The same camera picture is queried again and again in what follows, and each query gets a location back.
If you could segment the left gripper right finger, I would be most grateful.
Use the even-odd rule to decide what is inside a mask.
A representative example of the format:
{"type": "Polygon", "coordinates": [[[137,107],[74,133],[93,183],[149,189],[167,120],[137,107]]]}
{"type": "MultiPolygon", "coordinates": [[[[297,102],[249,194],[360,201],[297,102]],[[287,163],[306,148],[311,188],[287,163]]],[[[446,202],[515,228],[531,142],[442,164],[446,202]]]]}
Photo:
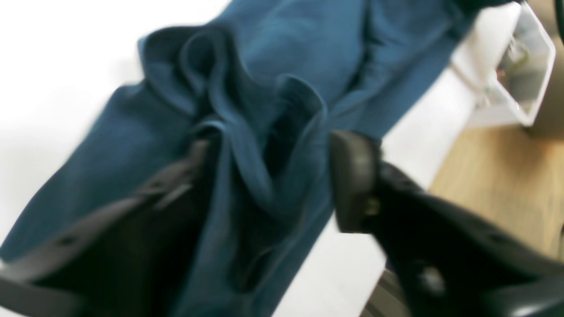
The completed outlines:
{"type": "Polygon", "coordinates": [[[413,317],[561,317],[563,264],[426,193],[383,160],[381,141],[335,130],[338,228],[381,245],[413,317]]]}

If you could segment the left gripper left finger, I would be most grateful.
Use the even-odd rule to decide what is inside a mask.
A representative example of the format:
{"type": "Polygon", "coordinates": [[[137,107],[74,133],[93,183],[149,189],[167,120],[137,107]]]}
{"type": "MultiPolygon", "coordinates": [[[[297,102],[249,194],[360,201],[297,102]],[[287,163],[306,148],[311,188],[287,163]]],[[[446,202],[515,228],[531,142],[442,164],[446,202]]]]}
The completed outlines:
{"type": "Polygon", "coordinates": [[[165,317],[209,206],[212,141],[127,198],[1,270],[1,307],[27,317],[165,317]]]}

